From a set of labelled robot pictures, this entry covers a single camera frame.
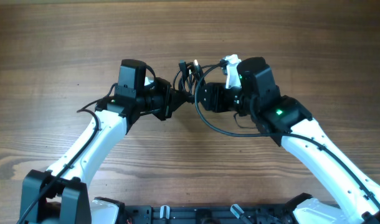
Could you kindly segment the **black USB cable long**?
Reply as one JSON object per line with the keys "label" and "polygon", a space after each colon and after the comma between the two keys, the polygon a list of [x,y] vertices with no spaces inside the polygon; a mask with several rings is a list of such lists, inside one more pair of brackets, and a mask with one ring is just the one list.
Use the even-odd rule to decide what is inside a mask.
{"label": "black USB cable long", "polygon": [[194,95],[199,93],[199,89],[206,84],[205,77],[216,68],[225,65],[224,61],[217,64],[201,66],[197,60],[194,61]]}

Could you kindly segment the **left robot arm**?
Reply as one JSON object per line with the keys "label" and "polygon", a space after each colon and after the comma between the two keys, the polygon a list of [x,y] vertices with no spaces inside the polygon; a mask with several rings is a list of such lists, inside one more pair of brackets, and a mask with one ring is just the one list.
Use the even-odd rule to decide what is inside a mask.
{"label": "left robot arm", "polygon": [[118,81],[102,98],[79,109],[92,120],[69,150],[47,170],[31,170],[22,183],[19,223],[129,223],[125,204],[108,198],[90,200],[88,188],[111,149],[142,116],[164,121],[191,94],[170,82],[147,78],[153,69],[140,60],[121,61]]}

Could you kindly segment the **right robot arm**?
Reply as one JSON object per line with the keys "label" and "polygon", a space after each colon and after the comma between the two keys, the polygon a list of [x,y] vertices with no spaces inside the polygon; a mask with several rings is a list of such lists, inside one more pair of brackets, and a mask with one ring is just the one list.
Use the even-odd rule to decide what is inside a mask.
{"label": "right robot arm", "polygon": [[235,111],[248,115],[259,137],[270,137],[301,161],[336,201],[321,203],[309,194],[288,202],[287,223],[380,223],[380,185],[356,167],[329,139],[318,121],[296,99],[281,95],[270,66],[262,57],[219,62],[225,83],[206,83],[196,65],[197,111]]}

